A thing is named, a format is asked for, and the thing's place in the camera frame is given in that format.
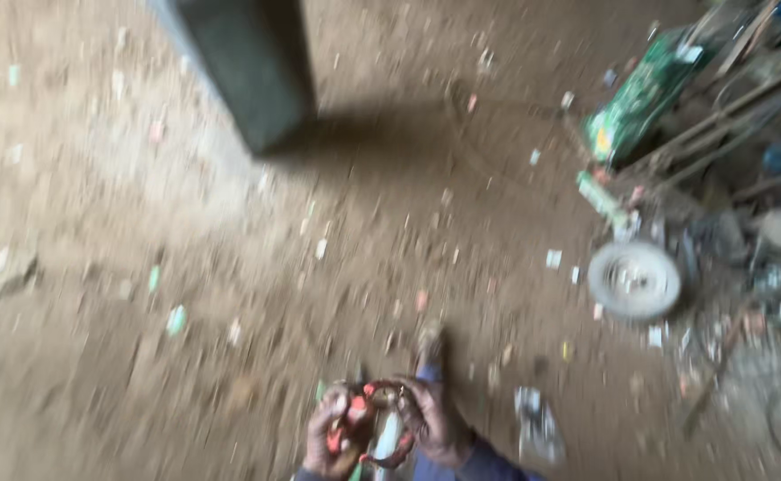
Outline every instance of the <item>pant leg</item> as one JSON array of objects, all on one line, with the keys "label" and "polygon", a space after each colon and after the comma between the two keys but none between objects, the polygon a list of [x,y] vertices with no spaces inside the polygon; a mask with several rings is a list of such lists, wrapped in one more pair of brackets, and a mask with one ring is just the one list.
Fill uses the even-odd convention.
[{"label": "pant leg", "polygon": [[[417,371],[417,379],[440,383],[443,381],[443,372],[438,366],[426,365]],[[456,481],[455,473],[430,461],[419,449],[416,451],[416,455],[413,481]]]}]

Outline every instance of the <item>blue sleeve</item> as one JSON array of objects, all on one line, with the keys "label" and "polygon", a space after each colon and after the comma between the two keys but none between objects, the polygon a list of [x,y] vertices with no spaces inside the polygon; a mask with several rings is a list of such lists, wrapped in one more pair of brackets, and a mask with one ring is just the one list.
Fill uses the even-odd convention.
[{"label": "blue sleeve", "polygon": [[295,481],[327,481],[324,477],[318,474],[313,474],[303,467],[298,470],[298,474],[295,475]]},{"label": "blue sleeve", "polygon": [[491,444],[479,438],[473,445],[470,458],[456,474],[464,481],[545,481],[538,474],[524,473],[497,454]]}]

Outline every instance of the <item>shoe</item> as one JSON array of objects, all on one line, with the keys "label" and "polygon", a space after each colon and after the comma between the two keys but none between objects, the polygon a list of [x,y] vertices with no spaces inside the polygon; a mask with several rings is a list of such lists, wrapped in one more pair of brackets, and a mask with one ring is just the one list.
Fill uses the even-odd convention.
[{"label": "shoe", "polygon": [[415,372],[420,372],[423,366],[437,366],[443,372],[446,357],[447,335],[444,326],[439,321],[431,321],[417,337]]}]

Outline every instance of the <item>wheel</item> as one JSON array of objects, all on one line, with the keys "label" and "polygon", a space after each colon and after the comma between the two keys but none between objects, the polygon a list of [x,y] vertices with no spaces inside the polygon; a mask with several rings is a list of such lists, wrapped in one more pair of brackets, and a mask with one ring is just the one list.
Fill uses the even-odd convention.
[{"label": "wheel", "polygon": [[673,258],[646,242],[603,246],[589,263],[587,279],[604,310],[630,323],[666,314],[681,295]]}]

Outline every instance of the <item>dusty ground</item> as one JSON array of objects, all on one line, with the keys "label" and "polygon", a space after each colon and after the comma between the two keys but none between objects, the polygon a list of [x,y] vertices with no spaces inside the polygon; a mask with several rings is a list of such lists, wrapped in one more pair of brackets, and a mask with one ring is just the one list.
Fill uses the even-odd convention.
[{"label": "dusty ground", "polygon": [[[503,452],[513,388],[549,393],[570,456],[538,466],[554,479],[780,478],[760,439],[706,425],[682,441],[671,351],[592,321],[570,276],[599,221],[559,124],[526,105],[594,105],[652,20],[696,16],[687,0],[310,2],[322,110],[348,115],[284,167],[241,151],[143,2],[0,2],[0,250],[35,246],[42,271],[0,301],[0,480],[287,479],[317,381],[405,371],[428,318],[450,326],[460,404]],[[463,140],[440,103],[453,78],[479,95]]]}]

